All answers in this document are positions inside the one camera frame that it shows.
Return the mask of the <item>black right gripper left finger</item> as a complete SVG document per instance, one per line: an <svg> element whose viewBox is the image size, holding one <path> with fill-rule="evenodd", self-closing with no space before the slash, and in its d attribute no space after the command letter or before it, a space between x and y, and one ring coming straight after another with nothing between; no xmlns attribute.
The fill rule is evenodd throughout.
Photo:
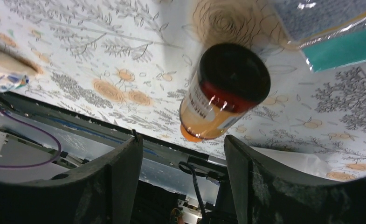
<svg viewBox="0 0 366 224"><path fill-rule="evenodd" d="M136 136L49 180L0 182L0 224L128 224L142 160Z"/></svg>

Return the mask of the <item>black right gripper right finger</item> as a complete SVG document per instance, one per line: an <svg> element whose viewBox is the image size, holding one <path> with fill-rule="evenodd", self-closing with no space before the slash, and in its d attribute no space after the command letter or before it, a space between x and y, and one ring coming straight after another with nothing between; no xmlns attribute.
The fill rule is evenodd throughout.
<svg viewBox="0 0 366 224"><path fill-rule="evenodd" d="M224 139L240 224L366 224L366 177L337 182L290 168L236 137Z"/></svg>

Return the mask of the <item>brown medicine bottle orange cap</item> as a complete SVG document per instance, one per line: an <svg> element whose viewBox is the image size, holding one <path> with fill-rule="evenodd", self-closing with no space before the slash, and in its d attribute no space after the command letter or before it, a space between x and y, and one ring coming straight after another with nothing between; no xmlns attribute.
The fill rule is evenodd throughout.
<svg viewBox="0 0 366 224"><path fill-rule="evenodd" d="M267 67L253 51L235 43L208 48L180 104L182 136L192 142L222 136L270 87Z"/></svg>

